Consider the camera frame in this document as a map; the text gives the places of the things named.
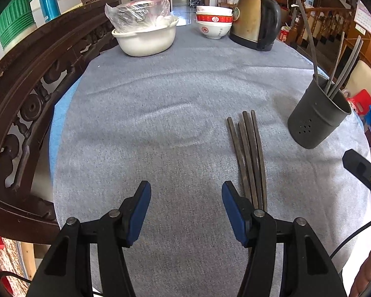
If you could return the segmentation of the person's right hand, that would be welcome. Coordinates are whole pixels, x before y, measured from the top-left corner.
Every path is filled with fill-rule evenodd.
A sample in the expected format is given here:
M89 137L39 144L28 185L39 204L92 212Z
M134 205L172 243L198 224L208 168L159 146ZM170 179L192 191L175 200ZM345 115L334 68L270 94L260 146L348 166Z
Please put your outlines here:
M350 297L359 296L371 281L371 251L362 264L350 290Z

